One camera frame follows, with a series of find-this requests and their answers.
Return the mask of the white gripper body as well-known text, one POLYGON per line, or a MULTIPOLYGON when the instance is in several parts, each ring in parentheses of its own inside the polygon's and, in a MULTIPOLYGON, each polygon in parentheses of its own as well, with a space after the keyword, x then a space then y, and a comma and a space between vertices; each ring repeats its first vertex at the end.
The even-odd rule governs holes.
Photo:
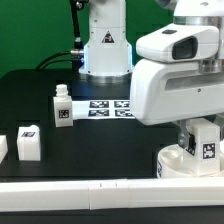
POLYGON ((201 74, 197 62, 140 60, 130 86, 130 110, 145 125, 224 112, 224 72, 201 74))

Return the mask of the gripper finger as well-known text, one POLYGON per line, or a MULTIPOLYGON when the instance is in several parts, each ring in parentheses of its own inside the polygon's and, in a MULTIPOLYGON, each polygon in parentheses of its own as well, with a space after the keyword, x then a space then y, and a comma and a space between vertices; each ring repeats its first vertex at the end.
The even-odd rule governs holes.
POLYGON ((178 134, 178 145, 187 151, 192 156, 195 155, 196 150, 196 142, 195 136, 188 132, 187 127, 189 126, 188 120, 179 120, 177 122, 179 126, 179 134, 178 134))
POLYGON ((220 131, 224 131, 224 114, 216 116, 216 124, 220 127, 220 131))

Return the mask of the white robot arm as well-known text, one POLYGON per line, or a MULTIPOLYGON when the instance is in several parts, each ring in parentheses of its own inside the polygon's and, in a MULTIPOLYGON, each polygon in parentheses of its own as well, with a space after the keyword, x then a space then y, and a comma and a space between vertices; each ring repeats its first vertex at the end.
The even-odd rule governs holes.
POLYGON ((224 0, 156 0, 173 22, 137 40, 124 33, 124 0, 90 0, 80 73, 98 82, 131 74, 130 110, 145 125, 224 112, 224 0))

